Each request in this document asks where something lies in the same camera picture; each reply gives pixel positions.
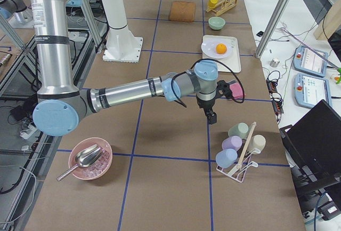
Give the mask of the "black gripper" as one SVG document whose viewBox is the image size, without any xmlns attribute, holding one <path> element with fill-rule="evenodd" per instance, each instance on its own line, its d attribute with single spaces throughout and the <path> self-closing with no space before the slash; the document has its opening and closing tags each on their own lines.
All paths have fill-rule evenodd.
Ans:
<svg viewBox="0 0 341 231">
<path fill-rule="evenodd" d="M 215 94 L 213 92 L 209 94 L 197 92 L 196 98 L 199 108 L 202 108 L 205 115 L 207 115 L 208 123 L 215 124 L 217 122 L 217 115 L 213 111 L 213 106 L 215 104 Z"/>
</svg>

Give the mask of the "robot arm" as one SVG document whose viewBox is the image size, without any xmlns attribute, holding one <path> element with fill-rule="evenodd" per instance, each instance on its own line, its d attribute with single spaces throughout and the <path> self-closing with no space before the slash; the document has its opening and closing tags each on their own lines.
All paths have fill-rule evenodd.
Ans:
<svg viewBox="0 0 341 231">
<path fill-rule="evenodd" d="M 66 5 L 70 0 L 30 0 L 41 86 L 33 121 L 43 133 L 59 137 L 73 131 L 86 116 L 102 109 L 145 98 L 180 100 L 195 94 L 207 121 L 217 121 L 213 111 L 217 94 L 218 67 L 203 59 L 181 73 L 145 78 L 115 87 L 85 88 L 75 79 L 70 54 Z"/>
</svg>

